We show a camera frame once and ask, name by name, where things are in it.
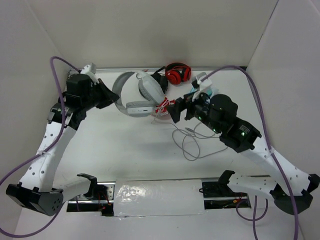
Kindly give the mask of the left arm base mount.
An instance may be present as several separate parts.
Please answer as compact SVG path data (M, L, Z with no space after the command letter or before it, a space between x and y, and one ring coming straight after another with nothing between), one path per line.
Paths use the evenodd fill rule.
M98 182L92 197L80 194L66 204L67 213L97 213L100 216L114 216L115 182Z

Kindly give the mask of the white grey headphones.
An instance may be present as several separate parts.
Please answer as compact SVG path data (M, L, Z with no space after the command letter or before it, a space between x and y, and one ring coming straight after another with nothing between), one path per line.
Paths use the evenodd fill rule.
M124 115L143 118L151 115L165 100L160 84L144 71L127 71L119 75L112 86L119 96L114 103Z

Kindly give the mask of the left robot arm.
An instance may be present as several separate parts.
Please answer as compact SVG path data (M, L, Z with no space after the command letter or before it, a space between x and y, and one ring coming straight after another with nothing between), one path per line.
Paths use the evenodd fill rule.
M37 157L17 184L9 184L6 194L23 208L53 216L64 202L83 195L92 200L99 193L95 176L79 173L72 181L54 185L63 154L75 136L87 111L103 109L119 99L101 79L93 82L86 74L73 74L66 81L62 99L49 112Z

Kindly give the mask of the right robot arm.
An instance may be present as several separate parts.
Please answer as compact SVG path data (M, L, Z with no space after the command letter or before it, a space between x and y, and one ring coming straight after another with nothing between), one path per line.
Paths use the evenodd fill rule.
M301 171L279 152L269 149L260 131L237 117L238 105L230 97L217 94L207 100L207 94L201 93L193 99L193 94L189 93L176 99L167 110L174 123L179 122L181 112L186 111L185 120L198 119L218 134L219 140L228 148L247 157L267 173L266 177L250 177L225 170L218 179L220 194L230 196L235 192L260 196L273 201L290 215L310 207L311 193L320 184L319 176Z

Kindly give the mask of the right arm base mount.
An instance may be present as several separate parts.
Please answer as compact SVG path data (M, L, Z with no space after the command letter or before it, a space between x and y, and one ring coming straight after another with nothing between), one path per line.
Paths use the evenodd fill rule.
M251 208L248 195L244 192L234 192L226 185L219 183L218 178L201 178L198 190L203 196L205 210Z

